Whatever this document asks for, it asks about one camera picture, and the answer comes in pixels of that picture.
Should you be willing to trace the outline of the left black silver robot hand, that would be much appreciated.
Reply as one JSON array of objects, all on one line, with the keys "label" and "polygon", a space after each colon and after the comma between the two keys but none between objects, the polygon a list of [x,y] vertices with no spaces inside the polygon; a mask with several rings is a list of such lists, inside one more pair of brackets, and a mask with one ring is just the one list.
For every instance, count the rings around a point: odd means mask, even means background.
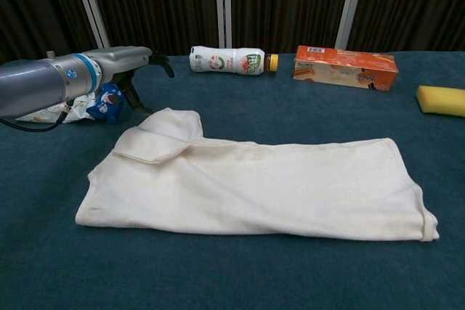
[{"label": "left black silver robot hand", "polygon": [[150,115],[153,112],[142,104],[133,86],[132,79],[136,70],[146,65],[157,65],[164,69],[168,77],[174,77],[169,58],[145,46],[98,49],[90,56],[100,66],[102,82],[114,83],[121,90],[129,106],[143,115]]}]

